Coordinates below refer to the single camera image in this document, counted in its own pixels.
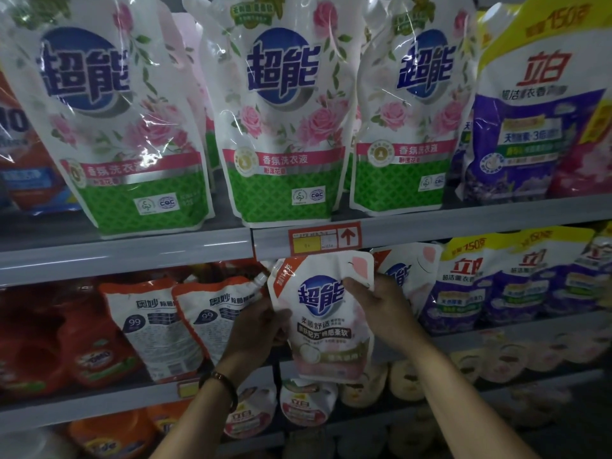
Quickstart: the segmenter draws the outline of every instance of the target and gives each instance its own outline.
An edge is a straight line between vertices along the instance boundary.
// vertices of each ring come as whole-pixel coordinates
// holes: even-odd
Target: person's right hand
[[[373,292],[352,278],[345,278],[343,284],[361,304],[372,332],[387,345],[411,352],[415,343],[427,341],[425,331],[393,277],[377,274]]]

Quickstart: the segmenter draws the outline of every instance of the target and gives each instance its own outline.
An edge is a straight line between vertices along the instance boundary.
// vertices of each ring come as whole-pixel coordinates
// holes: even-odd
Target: dark bracelet
[[[204,374],[202,376],[202,378],[200,379],[200,386],[199,388],[202,388],[203,384],[209,379],[209,378],[213,378],[215,380],[219,380],[223,386],[225,386],[225,388],[227,389],[227,391],[229,392],[229,395],[231,397],[231,406],[229,407],[229,412],[232,413],[236,410],[236,408],[238,407],[238,393],[236,392],[236,388],[234,386],[234,384],[230,381],[230,379],[228,379],[225,375],[216,372],[216,371],[212,371],[208,374]]]

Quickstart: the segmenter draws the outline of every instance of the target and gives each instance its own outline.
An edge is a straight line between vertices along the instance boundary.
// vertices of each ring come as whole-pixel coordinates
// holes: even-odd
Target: white cap
[[[491,35],[491,39],[497,38],[510,25],[514,15],[502,3],[495,3],[482,16],[480,22],[485,25],[486,32]]]
[[[368,29],[375,33],[387,19],[387,10],[380,0],[368,0],[363,9],[363,17]]]

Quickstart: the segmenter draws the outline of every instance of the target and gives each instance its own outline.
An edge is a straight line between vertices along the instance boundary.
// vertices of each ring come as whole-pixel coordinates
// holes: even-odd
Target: barcode
[[[183,373],[183,364],[180,362],[168,366],[171,375],[180,375]]]

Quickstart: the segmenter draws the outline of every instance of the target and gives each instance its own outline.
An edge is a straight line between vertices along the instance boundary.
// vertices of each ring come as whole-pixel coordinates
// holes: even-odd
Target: person's left hand
[[[232,327],[229,341],[215,370],[238,388],[270,355],[272,345],[284,344],[282,327],[291,317],[289,309],[274,312],[270,298],[244,308]]]

